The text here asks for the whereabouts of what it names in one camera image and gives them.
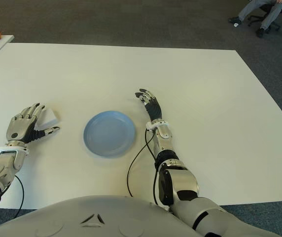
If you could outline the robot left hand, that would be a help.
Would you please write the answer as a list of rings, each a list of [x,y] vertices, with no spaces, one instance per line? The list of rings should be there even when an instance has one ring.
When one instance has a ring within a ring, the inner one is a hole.
[[[15,115],[7,128],[7,146],[21,146],[57,132],[60,127],[54,126],[44,130],[36,130],[35,125],[38,121],[45,105],[36,103],[25,108],[21,113]]]

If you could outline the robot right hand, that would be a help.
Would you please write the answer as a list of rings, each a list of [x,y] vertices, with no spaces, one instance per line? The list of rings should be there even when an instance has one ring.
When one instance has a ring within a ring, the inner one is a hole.
[[[140,88],[139,92],[135,93],[135,96],[144,105],[151,122],[162,119],[161,107],[156,97],[149,90]]]

